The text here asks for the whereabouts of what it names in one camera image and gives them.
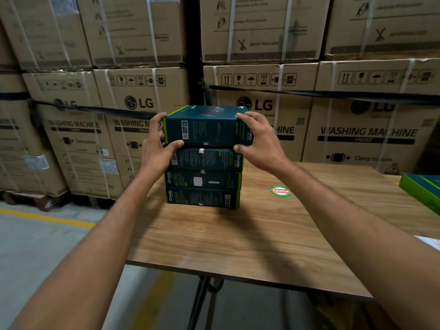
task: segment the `table top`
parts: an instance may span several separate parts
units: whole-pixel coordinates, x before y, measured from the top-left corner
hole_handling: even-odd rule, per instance
[[[440,218],[371,167],[300,163],[321,182],[401,229],[440,238]],[[151,189],[128,264],[292,289],[371,297],[294,196],[245,162],[239,210],[168,204],[165,181]]]

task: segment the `forearm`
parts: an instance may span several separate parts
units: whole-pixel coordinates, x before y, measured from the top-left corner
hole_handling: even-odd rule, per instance
[[[137,176],[101,222],[50,274],[17,317],[19,329],[100,329],[154,181]]]
[[[400,320],[400,326],[438,325],[440,253],[353,204],[299,165],[286,162],[275,175],[298,197],[375,299]]]

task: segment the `warning triangle symbol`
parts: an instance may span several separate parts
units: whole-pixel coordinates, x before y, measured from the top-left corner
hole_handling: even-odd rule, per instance
[[[384,172],[385,175],[398,175],[399,174],[399,166],[397,163],[393,163],[390,165]]]

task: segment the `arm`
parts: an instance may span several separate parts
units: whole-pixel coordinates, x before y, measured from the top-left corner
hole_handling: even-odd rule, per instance
[[[150,121],[139,173],[101,222],[61,261],[19,313],[11,329],[101,329],[130,248],[140,208],[182,140],[162,148]]]
[[[289,161],[264,116],[255,112],[237,116],[255,138],[252,146],[236,145],[234,150],[292,190],[328,243],[394,321],[402,329],[437,329],[440,253]]]

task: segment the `hand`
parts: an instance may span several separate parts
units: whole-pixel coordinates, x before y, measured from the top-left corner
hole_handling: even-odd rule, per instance
[[[166,117],[162,112],[150,120],[149,136],[142,142],[142,162],[139,175],[146,175],[157,181],[168,168],[173,152],[184,145],[183,140],[169,143],[166,148],[162,147],[161,137],[163,131],[159,130],[159,122]]]
[[[275,173],[275,168],[285,162],[290,162],[284,154],[275,130],[265,116],[258,112],[247,111],[238,113],[237,117],[244,121],[254,134],[251,146],[235,145],[234,151],[243,154],[254,166],[261,170]]]

